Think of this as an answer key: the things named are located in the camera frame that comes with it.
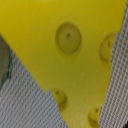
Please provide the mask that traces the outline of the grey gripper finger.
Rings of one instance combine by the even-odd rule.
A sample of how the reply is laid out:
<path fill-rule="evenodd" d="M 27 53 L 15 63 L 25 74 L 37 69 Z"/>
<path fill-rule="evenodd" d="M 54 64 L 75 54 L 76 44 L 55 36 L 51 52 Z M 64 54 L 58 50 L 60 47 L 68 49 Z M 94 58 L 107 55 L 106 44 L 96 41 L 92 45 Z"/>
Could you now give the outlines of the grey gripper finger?
<path fill-rule="evenodd" d="M 0 34 L 0 90 L 3 87 L 4 82 L 8 78 L 8 72 L 10 67 L 10 61 L 11 61 L 11 51 Z"/>

